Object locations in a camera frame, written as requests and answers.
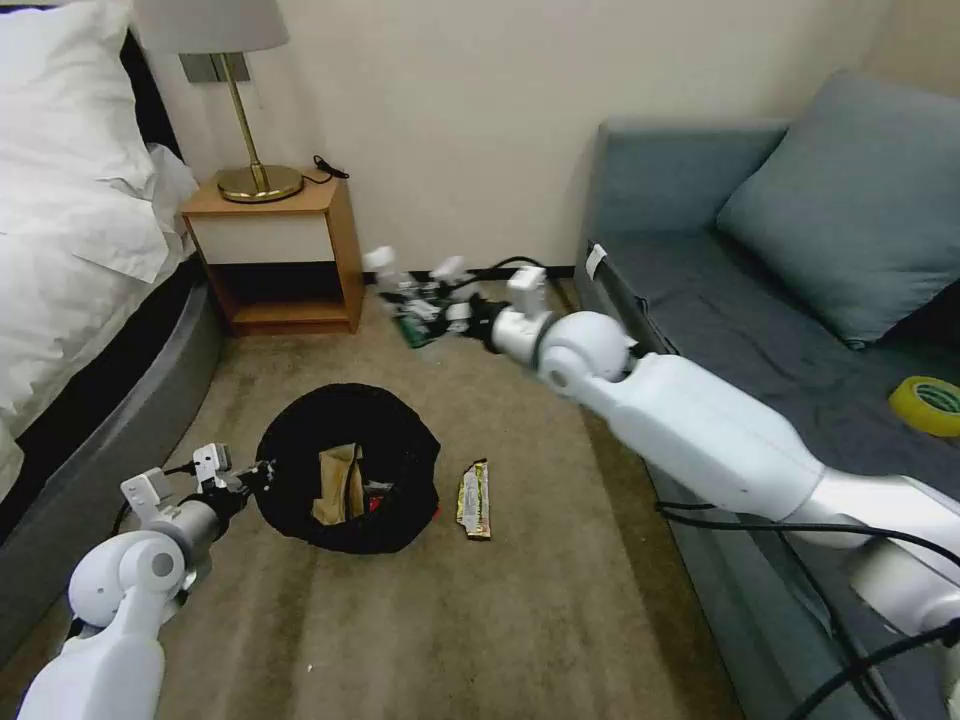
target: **table lamp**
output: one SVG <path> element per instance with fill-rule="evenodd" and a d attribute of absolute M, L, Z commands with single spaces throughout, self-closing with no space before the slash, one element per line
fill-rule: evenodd
<path fill-rule="evenodd" d="M 276 0 L 135 0 L 141 45 L 173 53 L 209 53 L 217 57 L 230 88 L 250 166 L 217 173 L 217 186 L 227 200 L 269 202 L 303 189 L 303 175 L 282 165 L 263 165 L 250 135 L 243 102 L 227 53 L 267 50 L 290 36 Z"/>

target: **nightstand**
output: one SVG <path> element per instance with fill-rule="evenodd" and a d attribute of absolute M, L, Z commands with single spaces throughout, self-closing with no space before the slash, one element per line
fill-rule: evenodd
<path fill-rule="evenodd" d="M 180 212 L 234 334 L 357 331 L 363 268 L 344 181 L 250 205 L 211 181 Z"/>

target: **lamp shade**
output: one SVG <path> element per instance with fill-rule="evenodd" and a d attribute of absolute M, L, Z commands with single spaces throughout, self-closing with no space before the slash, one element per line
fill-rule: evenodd
<path fill-rule="evenodd" d="M 290 36 L 276 0 L 135 0 L 140 44 L 171 53 L 266 50 Z"/>

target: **yellow tape roll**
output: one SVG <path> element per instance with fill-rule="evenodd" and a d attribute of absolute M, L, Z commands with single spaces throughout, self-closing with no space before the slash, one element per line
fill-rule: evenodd
<path fill-rule="evenodd" d="M 960 387 L 937 378 L 908 377 L 890 396 L 890 407 L 912 428 L 936 435 L 960 435 Z"/>

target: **brass lamp base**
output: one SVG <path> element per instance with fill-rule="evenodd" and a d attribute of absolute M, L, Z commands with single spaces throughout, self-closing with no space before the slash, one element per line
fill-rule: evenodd
<path fill-rule="evenodd" d="M 217 187 L 224 200 L 258 203 L 282 200 L 303 190 L 303 174 L 283 165 L 263 165 L 264 182 L 257 186 L 252 167 L 221 170 Z"/>

